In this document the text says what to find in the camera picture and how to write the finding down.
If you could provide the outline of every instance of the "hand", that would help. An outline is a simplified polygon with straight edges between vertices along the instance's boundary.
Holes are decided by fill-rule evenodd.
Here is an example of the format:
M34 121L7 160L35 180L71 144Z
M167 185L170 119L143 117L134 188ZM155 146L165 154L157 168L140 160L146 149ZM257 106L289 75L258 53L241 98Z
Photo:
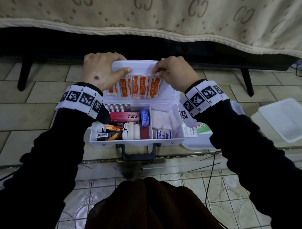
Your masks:
M155 77L164 78L165 81L176 91L185 92L188 87L199 80L194 69L182 56L170 56L160 60L152 69Z
M126 58L119 53L90 53L84 57L84 66L80 82L90 83L102 92L111 88L120 78L132 71L125 67L117 72L112 71L112 63Z

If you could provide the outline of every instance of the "person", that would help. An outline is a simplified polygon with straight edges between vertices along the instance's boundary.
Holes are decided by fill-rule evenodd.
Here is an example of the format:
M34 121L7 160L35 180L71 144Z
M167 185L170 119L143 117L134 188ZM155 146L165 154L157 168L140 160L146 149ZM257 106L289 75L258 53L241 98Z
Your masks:
M112 71L114 61L125 59L118 53L86 55L77 85L102 95L132 71L129 67ZM202 81L181 56L157 62L152 73L184 93ZM228 168L250 192L256 208L272 218L272 228L300 227L302 171L284 151L262 136L247 116L235 113L229 99L194 118L211 128L211 143L222 150ZM20 159L23 165L4 182L0 191L2 226L55 227L64 199L75 187L77 166L84 153L83 136L93 121L78 110L58 110L53 126L34 140L31 152ZM189 188L151 177L121 183L110 197L92 208L85 227L222 228Z

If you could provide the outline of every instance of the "beige patterned cloth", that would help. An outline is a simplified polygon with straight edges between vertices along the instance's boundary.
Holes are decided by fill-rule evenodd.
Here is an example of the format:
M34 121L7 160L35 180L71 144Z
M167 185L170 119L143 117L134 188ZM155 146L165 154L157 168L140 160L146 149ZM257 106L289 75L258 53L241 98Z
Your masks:
M301 0L0 0L0 27L215 41L300 58L301 22Z

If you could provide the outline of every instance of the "orange and white bandage packet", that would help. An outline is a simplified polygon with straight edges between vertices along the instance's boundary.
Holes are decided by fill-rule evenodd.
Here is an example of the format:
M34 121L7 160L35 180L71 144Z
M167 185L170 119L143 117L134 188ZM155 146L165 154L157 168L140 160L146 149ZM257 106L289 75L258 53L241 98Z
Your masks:
M114 84L111 88L106 90L106 95L117 96L117 86Z
M131 82L129 75L120 79L120 89L123 98L131 98Z
M147 98L157 98L159 93L159 85L162 81L161 78L150 77L148 82Z
M133 75L133 98L147 98L149 78Z

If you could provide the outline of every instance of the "person's left hand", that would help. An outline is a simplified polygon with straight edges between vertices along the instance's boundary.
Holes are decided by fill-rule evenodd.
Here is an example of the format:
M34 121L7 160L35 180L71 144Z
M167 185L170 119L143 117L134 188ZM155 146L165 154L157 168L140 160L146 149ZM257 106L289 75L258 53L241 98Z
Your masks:
M90 83L102 92L111 88L120 78L132 71L125 67L117 72L112 71L112 63L116 60L126 60L119 53L90 53L84 57L84 66L80 82Z

